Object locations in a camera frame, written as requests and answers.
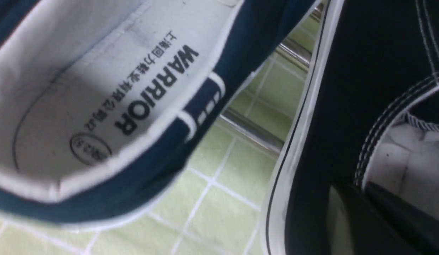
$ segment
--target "canvas shoe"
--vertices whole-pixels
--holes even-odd
[[[137,217],[314,6],[0,0],[0,213],[75,229]]]
[[[439,254],[439,1],[331,0],[266,254]]]

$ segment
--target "shoe lining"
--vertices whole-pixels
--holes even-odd
[[[0,187],[54,202],[130,163],[213,69],[240,6],[41,1],[0,50]],[[88,184],[63,191],[73,176]]]
[[[439,220],[439,141],[409,124],[393,126],[363,184],[373,182]]]

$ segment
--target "white stitching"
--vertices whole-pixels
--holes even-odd
[[[403,103],[407,102],[408,100],[410,100],[412,98],[412,96],[414,94],[416,94],[417,92],[419,92],[420,90],[424,89],[425,87],[428,87],[430,84],[432,84],[432,82],[434,82],[434,80],[430,81],[429,83],[426,83],[424,85],[422,85],[421,87],[419,87],[416,91],[414,91],[413,93],[409,94],[407,96],[407,98],[405,98],[405,100],[403,100],[402,102],[398,103],[397,105],[395,105],[394,109],[383,119],[383,121],[380,123],[380,125],[378,126],[378,129],[376,132],[374,132],[374,134],[372,135],[372,138],[369,142],[369,144],[363,146],[362,151],[365,149],[365,153],[362,157],[362,159],[358,162],[357,165],[357,171],[355,172],[355,184],[358,185],[358,177],[361,176],[362,172],[363,172],[363,163],[367,160],[367,158],[370,156],[370,151],[372,148],[372,144],[374,143],[374,140],[378,137],[378,134],[380,133],[381,129],[383,128],[384,124],[386,123],[386,121],[391,117],[391,115],[396,111],[396,109],[398,108],[398,106],[402,105]]]
[[[422,0],[422,5],[423,5],[423,8],[424,8],[424,13],[426,14],[427,26],[429,28],[429,33],[430,33],[430,37],[431,37],[432,42],[433,42],[433,47],[435,48],[435,51],[437,53],[438,60],[439,60],[439,48],[438,48],[438,44],[437,44],[437,42],[435,40],[435,36],[433,34],[432,24],[430,23],[430,15],[428,13],[426,0]]]
[[[398,106],[402,105],[403,103],[407,102],[407,100],[410,100],[412,95],[416,94],[417,92],[419,92],[420,90],[424,89],[425,87],[427,87],[428,85],[430,85],[432,83],[432,81],[429,81],[429,79],[432,79],[432,77],[435,76],[434,73],[430,76],[428,76],[427,78],[423,79],[422,81],[418,82],[417,84],[413,85],[412,87],[410,87],[410,89],[408,89],[406,92],[404,92],[400,97],[396,98],[396,100],[394,100],[390,105],[388,105],[388,107],[386,107],[386,109],[383,111],[383,113],[379,116],[379,118],[377,119],[377,121],[373,124],[371,130],[369,131],[365,142],[361,148],[361,152],[360,152],[360,156],[359,156],[359,161],[357,163],[357,170],[355,171],[355,184],[358,184],[358,177],[362,174],[362,164],[365,161],[365,159],[368,158],[368,154],[370,152],[371,149],[371,145],[374,143],[375,138],[378,136],[378,133],[380,132],[381,128],[383,127],[384,123],[388,120],[388,118],[394,113],[394,111],[397,109]],[[405,98],[405,100],[402,100],[402,102],[397,103],[399,100],[401,100],[403,97],[407,97]],[[386,115],[386,113],[391,110],[391,108],[393,108],[393,111],[391,111],[385,119],[383,119],[383,121],[380,121],[382,119],[382,117],[384,117]],[[380,123],[380,125],[378,126],[377,130],[375,131],[375,127],[377,126],[377,124]]]
[[[432,69],[432,74],[435,74],[435,66],[433,65],[433,61],[432,61],[432,57],[430,56],[430,49],[429,46],[427,45],[427,39],[426,39],[426,35],[424,34],[424,28],[422,27],[422,19],[421,19],[421,11],[419,10],[419,1],[415,0],[415,5],[416,5],[416,13],[417,13],[417,17],[418,17],[418,23],[419,23],[419,29],[421,31],[421,35],[422,35],[422,42],[424,43],[424,47],[426,49],[427,52],[427,58],[429,60],[430,63],[430,68]]]
[[[412,115],[411,113],[406,113],[407,122],[417,129],[421,129],[425,132],[439,132],[439,124],[427,122],[425,120],[419,119],[418,117]]]

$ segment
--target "shoe insole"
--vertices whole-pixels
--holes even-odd
[[[12,154],[3,152],[0,164],[60,181],[118,153],[190,84],[232,9],[217,0],[146,1],[51,84],[21,84],[21,93],[4,96],[18,102],[19,121],[3,129]]]

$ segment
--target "white grout line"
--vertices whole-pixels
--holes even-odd
[[[201,205],[202,200],[204,200],[204,197],[207,195],[207,192],[209,192],[211,186],[212,186],[211,183],[207,184],[207,187],[204,189],[204,191],[202,192],[202,194],[200,194],[199,199],[197,200],[196,204],[194,205],[192,211],[190,212],[190,216],[188,216],[188,219],[187,219],[187,221],[185,222],[185,225],[183,226],[182,233],[179,235],[179,237],[177,238],[176,243],[175,243],[174,246],[172,247],[171,255],[174,255],[174,254],[177,252],[177,249],[179,248],[180,243],[182,242],[182,239],[183,239],[183,233],[184,233],[185,231],[188,230],[188,226],[189,226],[189,224],[190,224],[191,221],[193,220],[193,218],[194,218],[194,216],[195,216],[195,214],[196,214],[196,212],[197,212],[197,209],[198,209],[199,206]]]
[[[252,110],[252,107],[254,106],[254,104],[256,103],[256,99],[257,97],[259,97],[259,93],[262,90],[263,86],[265,85],[265,82],[268,79],[268,75],[270,74],[270,71],[273,69],[273,65],[275,65],[275,61],[276,61],[276,56],[272,56],[269,58],[270,59],[270,65],[268,66],[268,68],[265,71],[265,74],[263,74],[262,80],[259,83],[259,86],[257,87],[256,93],[249,105],[249,107],[247,108],[247,110],[245,111],[245,117],[249,116],[249,113]]]
[[[216,172],[213,176],[212,181],[209,181],[207,184],[207,187],[203,190],[202,194],[200,195],[199,199],[196,201],[192,211],[190,212],[190,215],[188,216],[187,221],[185,222],[182,233],[180,234],[179,238],[177,239],[176,243],[172,247],[171,255],[174,255],[177,252],[177,249],[179,248],[180,243],[183,239],[183,234],[187,232],[188,227],[190,226],[191,221],[193,220],[194,216],[196,215],[197,210],[199,209],[202,201],[204,200],[204,197],[207,195],[207,193],[210,190],[210,187],[213,185],[213,180],[215,180],[220,174],[223,168],[226,166],[227,160],[229,159],[229,156],[232,152],[232,149],[234,148],[235,142],[237,141],[236,138],[232,138],[231,144],[229,144],[229,147],[226,150],[226,154],[224,155],[223,161],[221,161],[221,164],[219,165],[218,169],[216,169]]]
[[[72,245],[67,244],[66,242],[63,242],[62,240],[53,238],[51,236],[47,236],[46,234],[43,234],[40,231],[37,231],[36,229],[33,229],[30,226],[22,225],[15,222],[9,222],[11,226],[14,226],[17,229],[21,229],[22,231],[28,232],[29,234],[32,234],[35,237],[38,237],[40,239],[43,239],[45,241],[51,242],[53,245],[56,245],[60,248],[63,248],[64,250],[67,250],[69,252],[75,253],[75,254],[82,254],[82,250],[76,247],[73,247]]]
[[[84,253],[82,255],[89,255],[90,250],[92,250],[92,247],[95,245],[95,242],[97,241],[98,237],[100,236],[101,231],[97,231],[94,236],[90,239],[89,244],[87,245],[86,249],[84,250]]]
[[[2,223],[1,228],[0,228],[0,237],[4,233],[4,231],[6,230],[7,226],[8,226],[7,222]]]
[[[252,231],[251,237],[249,238],[249,241],[248,241],[248,243],[247,243],[247,245],[246,245],[246,248],[245,248],[245,250],[243,251],[243,255],[248,255],[249,250],[251,249],[252,244],[254,243],[254,241],[255,241],[255,239],[256,239],[257,233],[259,232],[259,228],[260,228],[260,223],[258,222],[257,225],[256,225],[256,227],[255,227],[254,230]]]
[[[191,171],[192,173],[196,174],[197,176],[201,177],[202,179],[204,179],[205,181],[211,182],[213,184],[213,186],[221,189],[222,191],[226,192],[227,194],[231,195],[232,197],[236,198],[237,200],[239,200],[240,202],[248,205],[249,207],[253,208],[254,210],[260,212],[260,206],[256,205],[255,203],[251,202],[250,200],[248,200],[246,197],[237,194],[236,192],[232,191],[231,189],[229,189],[228,187],[224,186],[221,183],[218,183],[216,180],[213,180],[212,178],[206,176],[205,174],[201,173],[200,171],[197,171],[194,168],[189,167],[188,168],[189,171]]]
[[[248,140],[246,140],[246,139],[240,137],[239,135],[235,134],[234,132],[230,131],[226,127],[221,126],[219,123],[215,122],[213,125],[216,126],[218,129],[221,129],[222,131],[228,133],[230,136],[232,136],[233,138],[239,140],[240,142],[243,142],[243,143],[251,146],[253,149],[259,151],[260,153],[262,153],[263,155],[267,156],[268,158],[271,158],[271,159],[277,158],[274,155],[272,155],[272,154],[268,153],[267,151],[263,150],[262,148],[260,148],[260,146],[257,146],[256,144],[254,144],[252,142],[249,142]]]
[[[294,71],[293,69],[289,68],[286,64],[282,63],[280,60],[275,60],[275,64],[277,64],[278,66],[280,66],[282,69],[286,70],[287,72],[289,72],[289,74],[292,74],[293,76],[295,76],[297,79],[299,79],[302,82],[306,81],[306,78],[303,77],[301,74],[299,74],[298,72]]]
[[[313,41],[315,41],[315,35],[312,34],[308,29],[306,29],[303,26],[303,23],[301,23],[296,29],[300,29],[300,31],[302,31],[303,33],[305,33],[310,39],[312,39]]]
[[[153,220],[157,221],[158,223],[164,225],[167,228],[181,232],[184,237],[187,237],[195,242],[201,243],[202,245],[206,246],[207,248],[210,248],[211,250],[218,252],[219,254],[227,254],[227,252],[224,251],[221,247],[219,247],[215,244],[209,243],[209,242],[204,242],[200,236],[196,236],[195,234],[192,234],[190,232],[187,232],[187,231],[183,232],[179,226],[176,226],[176,225],[166,221],[161,216],[158,216],[155,213],[148,213],[147,216],[149,216],[150,218],[152,218]]]
[[[252,97],[253,99],[255,98],[257,102],[259,102],[259,103],[263,104],[264,106],[286,116],[287,118],[293,119],[292,114],[290,114],[282,109],[279,109],[274,105],[271,105],[270,103],[266,102],[265,100],[261,99],[260,97],[255,97],[255,95],[253,95],[251,92],[243,90],[243,93],[247,94],[249,97]]]

